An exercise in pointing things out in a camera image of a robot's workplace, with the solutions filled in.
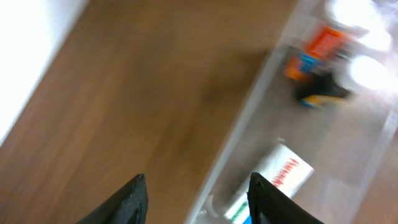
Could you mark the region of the white dropper bottle clear cap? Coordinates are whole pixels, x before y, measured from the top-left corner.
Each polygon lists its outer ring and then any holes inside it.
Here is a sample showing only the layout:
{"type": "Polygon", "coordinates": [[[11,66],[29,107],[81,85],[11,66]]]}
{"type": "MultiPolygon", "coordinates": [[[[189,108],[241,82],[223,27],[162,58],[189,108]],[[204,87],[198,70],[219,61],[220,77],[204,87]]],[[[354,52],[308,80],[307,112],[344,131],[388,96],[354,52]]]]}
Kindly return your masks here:
{"type": "Polygon", "coordinates": [[[393,40],[385,28],[371,29],[357,39],[358,51],[366,54],[381,54],[390,51],[393,40]]]}

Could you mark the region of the white Panadol box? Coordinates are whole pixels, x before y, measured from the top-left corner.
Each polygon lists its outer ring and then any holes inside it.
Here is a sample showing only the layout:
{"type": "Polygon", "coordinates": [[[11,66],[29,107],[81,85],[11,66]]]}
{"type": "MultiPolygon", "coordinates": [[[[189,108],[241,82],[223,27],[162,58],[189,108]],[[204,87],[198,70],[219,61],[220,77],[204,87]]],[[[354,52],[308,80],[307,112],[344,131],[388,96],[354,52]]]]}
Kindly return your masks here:
{"type": "MultiPolygon", "coordinates": [[[[278,144],[253,171],[261,174],[288,198],[292,198],[313,174],[314,169],[286,145],[278,144]]],[[[231,223],[251,223],[247,197],[249,180],[249,177],[244,180],[224,211],[224,217],[231,223]]]]}

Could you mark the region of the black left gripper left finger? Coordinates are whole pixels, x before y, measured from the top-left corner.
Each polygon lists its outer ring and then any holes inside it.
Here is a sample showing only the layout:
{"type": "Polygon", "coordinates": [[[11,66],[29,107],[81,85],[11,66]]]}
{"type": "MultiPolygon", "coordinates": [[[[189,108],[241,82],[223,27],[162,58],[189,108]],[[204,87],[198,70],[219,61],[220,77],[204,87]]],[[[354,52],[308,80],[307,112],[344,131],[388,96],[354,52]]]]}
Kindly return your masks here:
{"type": "Polygon", "coordinates": [[[145,224],[149,198],[144,174],[137,174],[76,224],[145,224]]]}

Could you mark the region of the dark bottle white cap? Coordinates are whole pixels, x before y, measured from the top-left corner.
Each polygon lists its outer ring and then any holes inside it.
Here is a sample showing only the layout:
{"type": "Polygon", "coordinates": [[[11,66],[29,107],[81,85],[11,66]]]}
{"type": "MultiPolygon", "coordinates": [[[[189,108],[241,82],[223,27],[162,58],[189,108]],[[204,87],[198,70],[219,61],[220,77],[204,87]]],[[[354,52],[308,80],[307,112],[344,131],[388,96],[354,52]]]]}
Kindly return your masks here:
{"type": "Polygon", "coordinates": [[[311,71],[294,97],[309,108],[319,108],[348,100],[362,91],[391,91],[395,87],[397,77],[391,69],[372,57],[357,55],[334,59],[327,67],[311,71]]]}

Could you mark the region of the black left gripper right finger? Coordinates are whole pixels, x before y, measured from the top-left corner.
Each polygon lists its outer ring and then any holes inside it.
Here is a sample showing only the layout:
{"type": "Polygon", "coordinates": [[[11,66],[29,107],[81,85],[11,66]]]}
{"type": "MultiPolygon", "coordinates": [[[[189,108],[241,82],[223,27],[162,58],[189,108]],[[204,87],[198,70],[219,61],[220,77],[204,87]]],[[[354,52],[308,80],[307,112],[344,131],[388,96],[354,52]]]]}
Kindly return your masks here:
{"type": "Polygon", "coordinates": [[[258,172],[250,176],[248,205],[253,224],[323,224],[258,172]]]}

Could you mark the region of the orange tablet tube white cap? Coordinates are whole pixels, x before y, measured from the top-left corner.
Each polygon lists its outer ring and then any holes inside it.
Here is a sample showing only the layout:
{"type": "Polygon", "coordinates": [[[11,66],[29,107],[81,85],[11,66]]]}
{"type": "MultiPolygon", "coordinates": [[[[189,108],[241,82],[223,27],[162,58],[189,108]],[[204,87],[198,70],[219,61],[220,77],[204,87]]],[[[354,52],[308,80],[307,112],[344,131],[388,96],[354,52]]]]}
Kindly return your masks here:
{"type": "Polygon", "coordinates": [[[369,21],[377,15],[373,1],[315,1],[315,8],[302,20],[302,45],[289,60],[285,74],[304,80],[308,73],[326,62],[338,49],[371,30],[369,21]]]}

